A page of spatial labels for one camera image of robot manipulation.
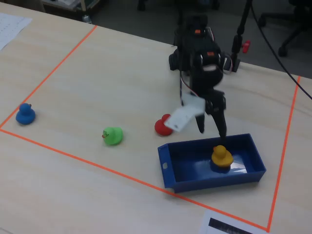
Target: white paper card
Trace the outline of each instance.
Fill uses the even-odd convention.
[[[165,126],[174,131],[180,132],[198,113],[198,109],[192,106],[182,106],[176,109],[172,115],[164,122]]]
[[[199,111],[198,115],[205,113],[205,103],[206,103],[205,99],[185,93],[185,92],[182,92],[181,99],[184,103],[184,106],[191,105],[195,108],[198,108],[198,111]]]
[[[266,231],[215,211],[205,212],[199,234],[268,234]]]
[[[180,132],[192,118],[205,113],[205,99],[182,92],[184,106],[176,109],[164,122],[165,126]]]
[[[31,20],[31,18],[0,13],[0,50],[13,40]]]

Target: orange tape line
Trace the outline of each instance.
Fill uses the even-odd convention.
[[[242,221],[242,222],[244,222],[244,223],[247,223],[247,224],[249,224],[249,225],[252,225],[252,226],[254,226],[254,227],[256,227],[256,228],[260,228],[260,229],[265,230],[265,231],[267,230],[266,227],[262,227],[262,226],[260,226],[260,225],[258,225],[258,224],[256,224],[256,223],[250,222],[250,221],[245,220],[245,219],[243,219],[243,218],[240,218],[240,217],[238,217],[238,216],[235,216],[235,215],[232,215],[232,214],[230,214],[230,213],[227,213],[227,212],[218,210],[218,209],[216,209],[216,208],[207,206],[207,205],[205,205],[205,204],[202,204],[202,203],[200,203],[200,202],[194,201],[194,200],[189,199],[189,198],[187,198],[187,197],[184,197],[184,196],[181,196],[181,195],[178,195],[178,194],[169,192],[169,191],[167,191],[167,190],[165,190],[165,189],[162,189],[162,188],[159,188],[159,187],[157,187],[157,186],[155,186],[155,185],[149,184],[149,183],[147,183],[147,182],[144,182],[144,181],[139,180],[139,179],[137,179],[137,178],[134,178],[134,177],[132,177],[132,176],[126,175],[126,174],[124,174],[124,173],[115,171],[115,170],[113,170],[113,169],[104,167],[104,166],[102,166],[102,165],[96,164],[96,163],[91,162],[91,161],[88,161],[88,160],[83,159],[83,158],[81,158],[81,157],[77,157],[77,156],[71,155],[71,154],[69,154],[69,153],[63,152],[63,151],[61,151],[61,150],[54,149],[54,148],[52,148],[52,147],[50,147],[50,146],[41,144],[41,143],[36,142],[36,141],[34,141],[34,140],[25,138],[25,137],[23,137],[23,136],[17,135],[17,134],[15,134],[15,133],[12,133],[12,132],[9,132],[9,131],[3,130],[3,129],[0,129],[0,132],[9,134],[9,135],[14,136],[14,137],[18,137],[18,138],[20,138],[20,139],[26,140],[26,141],[28,141],[28,142],[31,142],[31,143],[35,144],[35,145],[41,146],[41,147],[43,147],[43,148],[46,148],[46,149],[48,149],[48,150],[52,150],[52,151],[54,151],[54,152],[56,152],[56,153],[59,153],[59,154],[62,154],[62,155],[71,157],[71,158],[73,158],[73,159],[79,160],[79,161],[81,161],[81,162],[90,164],[90,165],[92,165],[92,166],[95,166],[95,167],[104,169],[104,170],[106,170],[106,171],[108,171],[108,172],[114,173],[114,174],[116,174],[116,175],[119,175],[119,176],[122,176],[122,177],[124,177],[124,178],[130,179],[130,180],[135,181],[135,182],[137,182],[137,183],[143,184],[143,185],[148,186],[148,187],[150,187],[150,188],[152,188],[152,189],[156,189],[156,190],[161,191],[161,192],[163,192],[163,193],[166,193],[166,194],[168,194],[168,195],[171,195],[171,196],[180,198],[180,199],[182,199],[182,200],[188,201],[188,202],[193,203],[193,204],[195,204],[195,205],[197,205],[197,206],[201,206],[201,207],[203,207],[203,208],[206,208],[206,209],[209,209],[209,210],[218,212],[218,213],[220,213],[220,214],[226,215],[226,216],[228,216],[228,217],[237,219],[237,220],[239,220],[239,221]]]
[[[46,80],[67,60],[67,58],[93,33],[93,31],[97,28],[97,26],[94,26],[92,30],[69,52],[68,55],[66,55],[65,58],[48,74],[48,76],[40,82],[40,84],[30,93],[30,95],[27,96],[27,98],[24,99],[22,103],[25,103],[34,93],[37,91],[40,86],[43,85],[43,83],[46,82]],[[5,121],[0,125],[0,128],[2,128],[7,121],[15,114],[15,112],[19,109],[20,105],[8,116],[8,118],[5,119]]]
[[[278,169],[277,180],[276,180],[276,185],[275,185],[275,190],[274,190],[274,196],[273,196],[273,201],[272,201],[271,211],[270,211],[270,216],[269,216],[269,221],[268,221],[268,227],[267,227],[268,233],[270,232],[270,229],[271,229],[272,218],[273,218],[273,213],[274,213],[276,199],[277,199],[278,187],[279,187],[279,182],[281,180],[283,164],[284,164],[284,159],[285,159],[285,153],[286,153],[286,148],[287,148],[288,135],[289,135],[289,130],[291,128],[291,123],[292,123],[292,118],[293,118],[293,109],[294,109],[294,105],[295,105],[296,98],[297,98],[297,92],[298,92],[298,85],[296,85],[296,88],[294,89],[291,111],[290,111],[289,117],[288,117],[288,123],[287,123],[284,145],[283,145],[283,151],[282,151],[282,157],[281,157],[281,161],[279,163],[279,169]]]

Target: chair wheel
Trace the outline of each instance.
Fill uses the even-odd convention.
[[[145,3],[138,3],[137,5],[137,10],[138,11],[145,11]]]
[[[286,57],[287,56],[287,49],[283,46],[281,46],[279,49],[278,49],[278,55],[280,57]]]
[[[259,25],[260,27],[264,27],[266,24],[267,24],[266,19],[265,19],[264,17],[261,16],[261,17],[259,18],[259,20],[258,20],[258,25]]]

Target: rubber duck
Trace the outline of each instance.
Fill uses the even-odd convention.
[[[108,145],[117,145],[122,141],[123,133],[121,128],[105,128],[102,138]]]
[[[18,123],[27,125],[35,120],[36,114],[33,109],[31,109],[31,104],[23,103],[19,106],[19,111],[16,114],[16,121]]]
[[[211,159],[218,167],[229,167],[233,163],[232,154],[223,145],[214,147]]]

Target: blue plastic bin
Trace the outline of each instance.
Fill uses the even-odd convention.
[[[158,148],[165,188],[175,193],[258,182],[266,171],[250,134],[227,136],[224,146],[234,158],[231,168],[213,164],[220,138],[168,143]]]

